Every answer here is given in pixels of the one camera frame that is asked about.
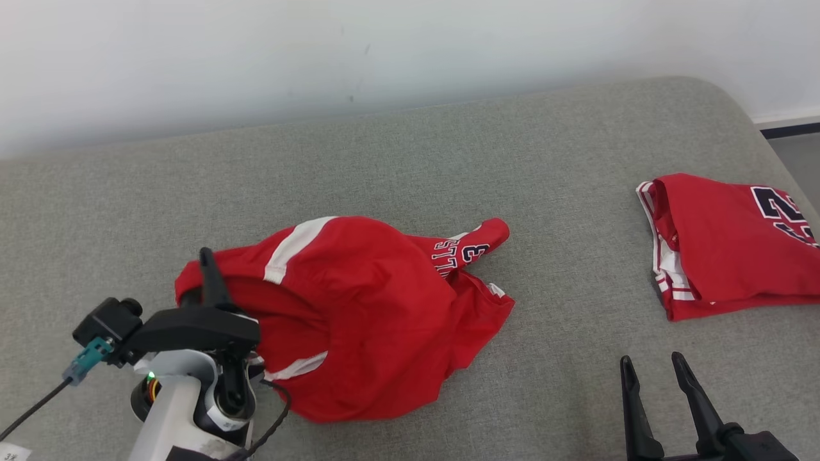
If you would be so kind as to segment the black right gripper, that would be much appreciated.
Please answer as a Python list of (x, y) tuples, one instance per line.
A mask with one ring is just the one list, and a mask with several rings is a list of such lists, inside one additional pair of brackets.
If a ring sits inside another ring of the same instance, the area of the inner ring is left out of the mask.
[(723, 420), (685, 356), (680, 352), (673, 352), (671, 361), (679, 388), (686, 396), (697, 433), (696, 453), (665, 458), (664, 447), (653, 438), (639, 395), (641, 385), (632, 359), (623, 356), (620, 359), (620, 373), (628, 460), (799, 460), (768, 431), (753, 434), (729, 433), (723, 440), (725, 444), (720, 442), (718, 432), (723, 426)]

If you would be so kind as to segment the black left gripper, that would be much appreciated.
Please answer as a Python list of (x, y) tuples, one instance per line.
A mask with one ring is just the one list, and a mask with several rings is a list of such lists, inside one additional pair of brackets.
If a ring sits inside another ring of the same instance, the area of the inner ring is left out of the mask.
[(120, 345), (120, 368), (147, 353), (227, 350), (243, 357), (260, 344), (258, 322), (232, 313), (236, 305), (208, 247), (199, 250), (199, 269), (201, 289), (179, 295), (179, 307), (155, 313)]

